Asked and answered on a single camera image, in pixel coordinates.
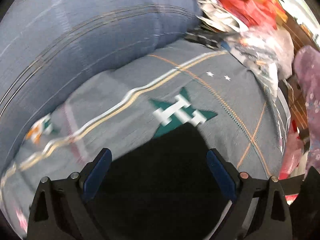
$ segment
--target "white stripe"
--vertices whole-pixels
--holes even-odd
[[[278,107],[277,107],[276,105],[275,105],[275,107],[276,107],[276,110],[277,110],[277,112],[278,112],[278,117],[279,117],[279,119],[280,119],[280,121],[281,121],[282,128],[283,128],[283,131],[284,131],[284,145],[285,145],[286,142],[287,142],[287,129],[284,128],[284,124],[283,124],[283,122],[282,122],[282,118],[281,118],[281,115],[280,115],[280,113],[279,113]]]
[[[278,95],[278,98],[280,100],[280,103],[281,103],[281,105],[282,105],[282,107],[284,109],[284,112],[285,112],[285,115],[286,115],[286,118],[287,118],[287,126],[286,126],[286,129],[285,129],[285,132],[287,132],[289,130],[289,127],[290,127],[290,119],[291,119],[290,109],[289,109],[287,101],[285,100],[284,95],[283,95],[283,93],[282,93],[282,91],[281,91],[281,89],[279,87],[278,87],[277,95]]]
[[[220,224],[222,223],[222,221],[226,217],[226,215],[227,215],[229,209],[231,208],[231,206],[232,206],[232,202],[231,202],[231,200],[229,200],[228,203],[226,204],[224,210],[221,213],[221,216],[220,216],[220,219],[219,219],[218,223],[216,224],[214,229],[211,231],[211,233],[204,238],[204,240],[210,240],[211,239],[211,236],[213,236],[215,231],[218,229],[218,227],[220,226]]]
[[[210,53],[203,53],[197,57],[192,58],[191,60],[188,60],[187,62],[183,63],[180,65],[180,67],[184,67],[186,65],[189,65],[190,63],[201,59],[205,56],[208,55],[213,55],[216,54],[216,52],[210,52]],[[88,127],[90,127],[92,124],[94,124],[95,122],[97,122],[98,120],[102,119],[103,117],[105,117],[106,115],[110,114],[111,112],[115,111],[116,109],[120,108],[121,106],[123,106],[130,98],[131,96],[139,91],[139,90],[144,90],[147,89],[151,86],[153,86],[154,84],[157,84],[158,82],[160,82],[161,80],[165,79],[167,76],[171,75],[172,73],[176,72],[178,69],[177,68],[173,68],[170,71],[168,71],[167,73],[161,75],[160,77],[156,78],[155,80],[151,81],[149,84],[143,86],[143,87],[137,87],[134,89],[131,89],[130,91],[127,92],[127,94],[124,96],[124,98],[122,99],[122,101],[118,104],[116,104],[115,106],[113,106],[112,108],[110,108],[109,110],[107,110],[106,112],[104,112],[103,114],[98,115],[97,117],[91,119],[90,121],[88,121],[86,124],[84,124],[79,130],[75,131],[72,135],[69,135],[65,138],[57,138],[54,140],[51,140],[50,142],[47,143],[47,145],[45,146],[44,150],[42,151],[42,155],[44,155],[49,149],[50,147],[55,144],[58,141],[61,140],[69,140],[73,137],[76,137],[78,135],[80,135],[84,130],[86,130]]]
[[[65,107],[64,107],[65,111],[66,111],[66,118],[70,124],[70,132],[72,132],[73,130],[77,130],[79,129],[75,120],[75,117],[73,115],[73,111],[72,108],[69,104],[69,98],[66,100],[65,102]],[[82,140],[75,142],[76,147],[79,150],[79,155],[80,158],[82,158],[82,160],[87,160],[89,153],[87,152],[87,149],[84,145],[84,142]]]
[[[280,151],[282,153],[283,156],[283,148],[282,148],[282,134],[281,134],[281,127],[280,127],[280,122],[278,120],[278,128],[279,128],[279,134],[280,134]]]

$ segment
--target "purple floral fabric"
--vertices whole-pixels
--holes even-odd
[[[320,53],[311,46],[299,50],[293,67],[306,99],[310,132],[310,153],[306,172],[314,166],[320,172]]]

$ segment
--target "orange stripe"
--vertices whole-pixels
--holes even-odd
[[[300,109],[301,109],[301,111],[302,111],[302,113],[303,113],[303,120],[304,120],[304,122],[305,122],[305,124],[306,124],[306,120],[308,120],[307,114],[306,114],[306,112],[304,111],[303,107],[301,106],[300,102],[297,101],[297,103],[298,103],[298,106],[300,107]]]
[[[271,175],[270,172],[269,172],[267,163],[266,163],[266,161],[265,161],[265,159],[264,159],[264,157],[263,157],[263,154],[262,154],[260,148],[258,147],[257,143],[256,143],[255,141],[252,141],[252,140],[251,140],[252,135],[251,135],[251,133],[248,131],[246,125],[242,122],[242,120],[238,117],[238,115],[231,109],[230,106],[228,106],[228,104],[220,97],[220,95],[219,95],[208,83],[206,83],[203,79],[201,79],[201,78],[199,78],[198,76],[196,76],[195,74],[193,74],[191,71],[186,70],[186,69],[184,69],[183,67],[180,67],[178,64],[176,64],[176,63],[174,63],[174,62],[172,62],[172,61],[170,61],[170,60],[168,60],[168,59],[166,59],[166,58],[162,58],[162,57],[160,57],[160,56],[153,55],[153,54],[151,54],[151,55],[149,55],[149,56],[156,57],[156,58],[158,58],[158,59],[160,59],[160,60],[164,60],[165,62],[168,62],[168,63],[170,63],[170,64],[178,67],[179,70],[182,70],[182,71],[187,72],[188,74],[190,74],[191,76],[193,76],[195,79],[199,80],[208,90],[210,90],[210,91],[215,95],[215,97],[217,97],[218,100],[234,115],[234,117],[237,119],[237,121],[242,124],[243,128],[245,129],[246,133],[247,133],[248,136],[249,136],[249,141],[250,141],[250,143],[252,143],[252,144],[257,148],[257,151],[259,152],[259,154],[260,154],[260,156],[261,156],[261,158],[262,158],[262,161],[263,161],[263,163],[264,163],[264,166],[265,166],[265,168],[266,168],[267,174],[268,174],[269,176]]]
[[[262,108],[262,112],[261,112],[261,115],[260,115],[260,119],[259,119],[259,122],[258,122],[258,124],[257,124],[257,127],[255,128],[254,133],[253,133],[253,135],[252,135],[252,137],[251,137],[251,141],[253,141],[253,140],[256,139],[255,137],[256,137],[256,134],[257,134],[257,132],[258,132],[258,129],[259,129],[259,126],[260,126],[260,123],[261,123],[261,120],[262,120],[263,113],[264,113],[264,111],[265,111],[265,109],[266,109],[266,105],[267,105],[267,103],[264,102],[264,105],[263,105],[263,108]],[[244,158],[246,157],[246,155],[247,155],[247,153],[248,153],[251,145],[252,145],[252,144],[249,142],[247,148],[246,148],[245,151],[244,151],[244,154],[242,155],[242,157],[241,157],[241,159],[240,159],[240,161],[239,161],[239,163],[238,163],[238,165],[237,165],[237,169],[238,169],[238,168],[240,167],[240,165],[242,164],[242,162],[243,162]]]
[[[294,104],[293,106],[294,106],[294,108],[296,109],[296,111],[294,112],[294,114],[295,114],[296,118],[299,120],[302,128],[304,129],[305,127],[304,127],[303,123],[305,123],[305,122],[304,122],[304,120],[303,120],[303,117],[302,117],[302,115],[300,114],[299,110],[297,109],[296,105]]]

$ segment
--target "white star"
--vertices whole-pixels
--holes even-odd
[[[213,75],[214,75],[214,74],[211,73],[210,71],[208,71],[208,72],[206,72],[206,73],[207,73],[208,76],[211,76],[211,77],[213,77]]]

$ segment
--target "clutter pile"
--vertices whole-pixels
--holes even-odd
[[[188,40],[211,48],[223,47],[228,50],[268,89],[273,102],[277,99],[280,80],[293,93],[287,79],[292,76],[294,45],[290,33],[282,27],[287,22],[288,16],[278,0],[200,0],[198,2],[203,12],[199,17],[201,29],[189,32]],[[302,58],[306,58],[302,55],[308,54],[311,50],[312,57],[306,64],[301,64]],[[319,52],[311,47],[302,48],[297,54],[295,71],[299,83],[307,84],[308,79],[315,84],[316,73],[307,76],[304,74],[308,73],[309,68],[312,71],[316,69],[317,63],[312,63],[312,59],[318,57],[320,58]],[[301,86],[306,98],[308,125],[312,128],[310,131],[311,154],[308,157],[306,173],[311,165],[320,172],[320,128],[315,121],[319,119],[315,115],[319,112],[320,98],[316,97],[314,91],[306,88],[307,85]],[[309,150],[304,146],[305,142],[302,141],[301,136],[299,137],[299,131],[296,129],[295,131],[291,129],[291,134],[289,133],[285,139],[290,145],[284,153],[281,170],[283,178],[290,175],[299,164],[303,153]]]
[[[202,28],[225,32],[222,47],[270,89],[276,101],[278,80],[292,75],[294,48],[281,28],[287,20],[277,0],[200,0]]]

